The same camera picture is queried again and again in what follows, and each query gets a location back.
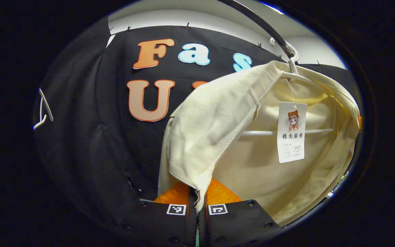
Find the white hanger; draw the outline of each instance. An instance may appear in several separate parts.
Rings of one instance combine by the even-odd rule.
[[[42,118],[42,102],[45,103],[45,108],[47,109],[48,114],[50,115],[50,121],[53,122],[53,114],[51,114],[50,106],[48,105],[47,99],[44,96],[44,93],[42,90],[39,88],[39,94],[41,96],[40,98],[40,109],[39,109],[39,122],[33,127],[33,130],[36,130],[39,126],[43,125],[45,120],[47,119],[47,116],[44,115],[44,118]]]
[[[333,106],[334,106],[333,107],[334,108],[334,114],[333,114],[332,128],[331,129],[306,130],[306,134],[307,133],[326,133],[326,132],[334,131],[334,129],[335,129],[335,122],[336,122],[336,108],[337,108],[335,100],[331,97],[331,95],[323,87],[321,87],[320,85],[318,85],[317,83],[315,83],[311,79],[303,77],[303,76],[298,74],[298,70],[297,70],[297,66],[296,66],[295,62],[298,61],[299,54],[298,54],[297,50],[295,50],[295,48],[291,44],[286,42],[286,45],[288,47],[290,47],[290,49],[293,50],[295,56],[293,56],[292,58],[289,59],[289,66],[290,66],[290,70],[292,71],[292,73],[283,72],[281,77],[287,77],[287,78],[292,78],[292,79],[295,79],[295,80],[301,80],[301,81],[304,81],[306,83],[309,83],[309,84],[317,87],[318,89],[323,91],[324,94],[327,95],[327,97],[332,101]],[[243,131],[242,136],[272,136],[276,132],[277,131]]]

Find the blue letter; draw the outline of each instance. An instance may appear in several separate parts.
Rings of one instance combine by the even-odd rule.
[[[184,49],[178,54],[178,58],[182,62],[186,63],[197,63],[199,65],[207,65],[210,63],[208,59],[208,48],[201,44],[185,44],[182,46]]]
[[[243,55],[241,53],[235,53],[232,56],[232,59],[236,62],[232,66],[234,67],[235,72],[239,72],[240,70],[249,69],[252,64],[252,60],[250,57]]]

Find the orange letter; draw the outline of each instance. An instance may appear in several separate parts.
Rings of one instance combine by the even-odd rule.
[[[206,82],[206,81],[195,81],[195,82],[193,82],[193,84],[191,85],[194,89],[197,89],[197,87],[198,86],[202,86],[202,85],[204,85],[205,83],[208,83],[208,82]]]
[[[140,55],[138,56],[138,61],[133,65],[133,68],[144,69],[157,66],[159,62],[154,59],[155,54],[158,55],[158,58],[162,58],[166,55],[167,49],[165,45],[173,46],[175,42],[172,39],[158,39],[139,43]]]
[[[172,80],[157,80],[155,86],[158,88],[158,106],[155,111],[144,109],[144,89],[149,86],[147,80],[131,80],[127,83],[129,88],[129,111],[133,117],[146,122],[156,122],[166,116],[169,109],[170,89],[175,86]]]

